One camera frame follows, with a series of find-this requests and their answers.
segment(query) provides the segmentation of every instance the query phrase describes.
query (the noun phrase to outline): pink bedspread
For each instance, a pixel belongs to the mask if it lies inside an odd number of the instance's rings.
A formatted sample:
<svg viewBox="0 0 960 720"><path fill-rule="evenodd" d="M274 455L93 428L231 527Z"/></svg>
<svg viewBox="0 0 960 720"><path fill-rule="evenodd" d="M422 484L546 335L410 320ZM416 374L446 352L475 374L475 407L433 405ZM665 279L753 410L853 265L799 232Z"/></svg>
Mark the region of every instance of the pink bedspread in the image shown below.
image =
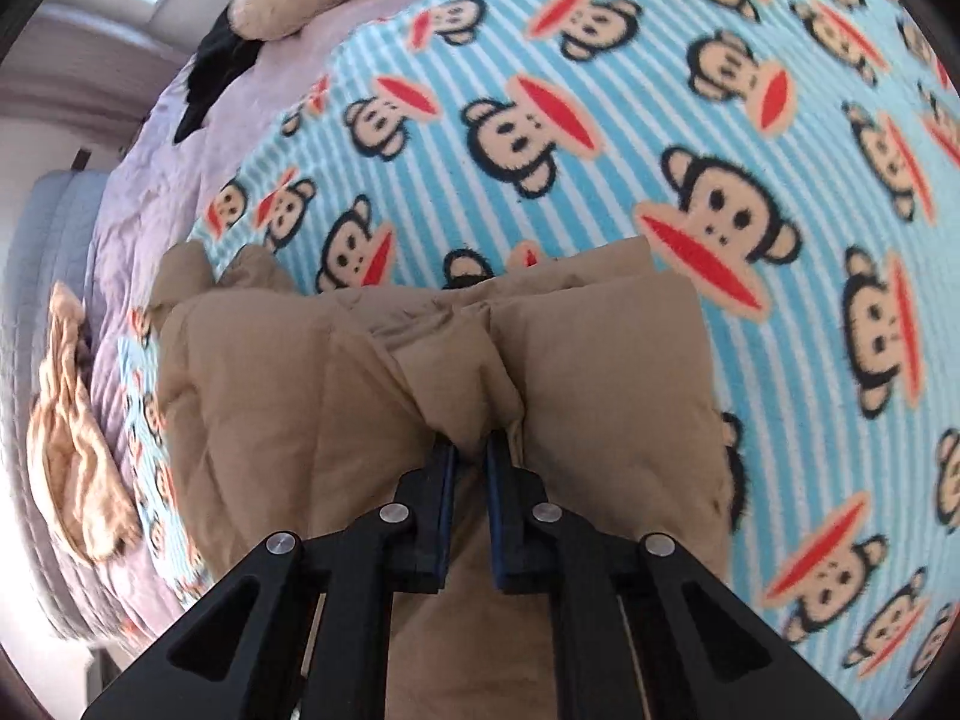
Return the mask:
<svg viewBox="0 0 960 720"><path fill-rule="evenodd" d="M210 109L203 129L174 146L188 66L160 95L136 145L114 170L92 244L96 271L88 314L96 360L91 396L128 485L133 470L122 435L126 406L117 370L117 338L126 332L128 310L143 304L163 252L186 237L200 208L234 175L277 114L323 74L334 47L357 25L391 16L413 1L351 0L315 18L299 36L268 44L256 66ZM104 570L103 579L148 640L181 614L173 592L155 574L145 543Z"/></svg>

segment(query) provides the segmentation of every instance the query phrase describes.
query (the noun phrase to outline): bed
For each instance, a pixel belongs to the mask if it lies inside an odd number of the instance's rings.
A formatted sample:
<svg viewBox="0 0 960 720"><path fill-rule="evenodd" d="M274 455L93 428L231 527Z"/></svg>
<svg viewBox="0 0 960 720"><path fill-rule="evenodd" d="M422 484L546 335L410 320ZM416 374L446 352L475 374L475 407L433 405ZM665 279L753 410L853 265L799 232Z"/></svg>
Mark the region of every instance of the bed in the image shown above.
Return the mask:
<svg viewBox="0 0 960 720"><path fill-rule="evenodd" d="M960 469L952 382L960 370L949 346L949 307L960 299L952 274L960 263L947 243L960 223L952 189L960 101L944 64L897 0L480 1L483 7L477 0L351 0L328 11L264 47L205 126L179 146L172 141L184 112L185 72L161 95L107 180L99 212L89 212L96 223L83 292L96 351L92 395L125 476L131 480L131 458L145 478L163 475L162 451L149 448L152 415L146 405L128 408L128 395L136 376L141 394L151 390L155 351L136 310L173 242L201 240L222 269L245 242L266 240L301 290L313 293L352 284L346 265L328 259L340 243L333 232L350 214L371 244L383 245L388 228L400 241L375 274L367 266L363 284L390 278L440 287L452 276L455 252L496 274L518 251L535 262L638 232L656 243L661 266L694 279L721 361L717 396L728 451L746 479L733 590L864 717L888 716L929 666L960 600L953 536L960 488L952 486ZM571 13L590 6L630 25L599 58L592 33L573 30L580 40L570 39ZM421 18L450 16L453 7L473 8L466 29L445 31L438 20ZM688 29L677 17L685 12L695 14ZM528 19L525 32L517 29L520 19ZM778 42L771 28L789 41ZM551 83L529 74L507 78L496 67L520 56L520 35L536 44L536 69ZM632 60L650 63L655 82L616 53L637 46L646 53ZM448 54L431 53L440 50ZM736 68L716 64L709 52L754 63L765 94L738 87ZM608 58L613 64L604 69ZM577 81L573 99L558 92L573 63L584 73L601 68L604 85ZM877 98L895 87L896 95ZM577 98L583 103L590 93L599 101L584 117ZM670 95L692 97L676 114ZM362 127L376 124L382 108L365 117L384 101L403 113L390 138ZM624 124L647 106L642 129ZM542 122L548 108L549 148L520 167L509 163L493 127L497 135L512 132L511 111ZM559 110L573 111L579 124ZM832 128L835 146L824 142L824 127ZM418 137L430 153L410 148ZM515 152L529 140L514 143ZM882 158L888 152L893 167ZM414 158L416 168L403 167ZM463 175L424 179L452 165ZM597 172L600 165L607 172ZM699 262L677 245L678 213L697 202L704 213L724 205L715 192L726 184L698 199L697 181L711 170L747 182L757 205L741 210L767 218L763 234L723 271L736 283L721 283L718 269L706 273L703 251L716 254L714 244L701 240ZM309 186L299 183L306 179ZM373 210L364 194L371 188ZM462 201L478 188L481 211ZM312 203L292 232L267 223L279 196L301 208ZM559 210L550 210L546 196ZM733 237L750 226L749 214L732 215L728 224ZM704 232L716 231L710 225ZM337 253L349 261L349 252ZM731 264L717 256L712 262L718 259ZM863 328L887 319L884 312L894 329L877 324L867 334ZM893 362L885 357L891 348ZM24 362L18 375L28 370ZM118 593L148 637L163 629L162 615L172 620L208 585L175 508L162 507L164 490L156 487L141 490L138 504L162 576L157 597L169 605L150 622L124 600L126 587ZM25 538L39 536L33 529ZM37 576L48 596L62 600L64 589L66 597L83 595L84 583L111 586L110 579L66 577L72 567L45 555L37 550ZM150 573L141 568L138 576ZM114 580L114 589L119 584ZM99 597L90 595L91 605ZM103 599L119 614L109 593ZM46 605L64 617L58 603ZM89 627L88 615L80 617ZM117 617L107 618L116 630Z"/></svg>

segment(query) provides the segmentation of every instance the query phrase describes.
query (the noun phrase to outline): black cloth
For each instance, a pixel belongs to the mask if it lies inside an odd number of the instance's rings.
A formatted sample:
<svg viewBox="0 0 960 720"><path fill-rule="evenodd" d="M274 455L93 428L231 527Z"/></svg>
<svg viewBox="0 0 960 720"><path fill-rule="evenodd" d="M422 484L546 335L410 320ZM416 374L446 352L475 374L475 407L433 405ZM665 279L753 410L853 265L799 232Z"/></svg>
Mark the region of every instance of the black cloth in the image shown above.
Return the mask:
<svg viewBox="0 0 960 720"><path fill-rule="evenodd" d="M234 80L246 73L260 54L263 41L244 40L230 27L227 11L219 15L197 49L193 70L186 81L186 113L176 128L174 143L203 127L210 106Z"/></svg>

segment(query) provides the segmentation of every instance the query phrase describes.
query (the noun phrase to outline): metal pivot screw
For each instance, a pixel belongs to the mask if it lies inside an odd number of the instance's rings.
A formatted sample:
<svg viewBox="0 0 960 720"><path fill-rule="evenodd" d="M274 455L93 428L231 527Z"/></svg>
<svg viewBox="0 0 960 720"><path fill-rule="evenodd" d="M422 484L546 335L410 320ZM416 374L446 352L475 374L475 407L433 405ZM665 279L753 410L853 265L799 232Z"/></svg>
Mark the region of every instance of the metal pivot screw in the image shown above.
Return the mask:
<svg viewBox="0 0 960 720"><path fill-rule="evenodd" d="M391 524L403 522L409 516L410 509L407 509L402 503L388 503L380 510L380 519Z"/></svg>
<svg viewBox="0 0 960 720"><path fill-rule="evenodd" d="M657 557L669 557L677 548L677 543L673 541L666 533L653 533L647 536L647 552Z"/></svg>
<svg viewBox="0 0 960 720"><path fill-rule="evenodd" d="M296 536L292 533L274 533L267 539L267 552L272 555L286 555L296 546Z"/></svg>
<svg viewBox="0 0 960 720"><path fill-rule="evenodd" d="M539 503L534 507L533 514L537 522L556 522L563 517L563 509L555 503Z"/></svg>

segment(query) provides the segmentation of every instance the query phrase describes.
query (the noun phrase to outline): crumpled beige cloth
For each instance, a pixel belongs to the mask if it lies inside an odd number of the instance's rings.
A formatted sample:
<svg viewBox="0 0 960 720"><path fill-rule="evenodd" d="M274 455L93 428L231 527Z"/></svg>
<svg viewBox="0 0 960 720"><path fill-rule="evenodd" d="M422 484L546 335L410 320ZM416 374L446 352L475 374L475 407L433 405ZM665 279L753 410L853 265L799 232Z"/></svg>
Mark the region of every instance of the crumpled beige cloth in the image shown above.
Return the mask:
<svg viewBox="0 0 960 720"><path fill-rule="evenodd" d="M30 415L30 487L51 533L79 562L104 562L123 544L140 540L140 523L77 367L85 313L69 288L50 296L47 354L40 363L40 396Z"/></svg>
<svg viewBox="0 0 960 720"><path fill-rule="evenodd" d="M161 261L151 310L179 507L218 577L273 531L320 536L390 501L435 431L463 453L446 589L395 599L389 720L557 716L547 600L493 586L469 464L493 428L552 501L606 533L670 533L726 574L709 338L645 240L465 290L313 296L255 245L215 282L191 242Z"/></svg>

